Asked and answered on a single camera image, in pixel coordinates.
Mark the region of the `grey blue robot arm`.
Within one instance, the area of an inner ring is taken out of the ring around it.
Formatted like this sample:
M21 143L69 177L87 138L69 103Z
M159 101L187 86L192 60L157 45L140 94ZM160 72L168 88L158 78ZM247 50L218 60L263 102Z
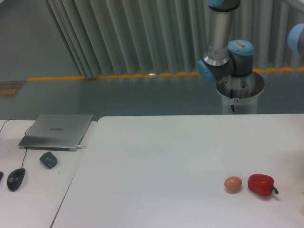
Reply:
M208 0L207 48L197 68L206 81L244 76L254 68L304 65L301 0Z

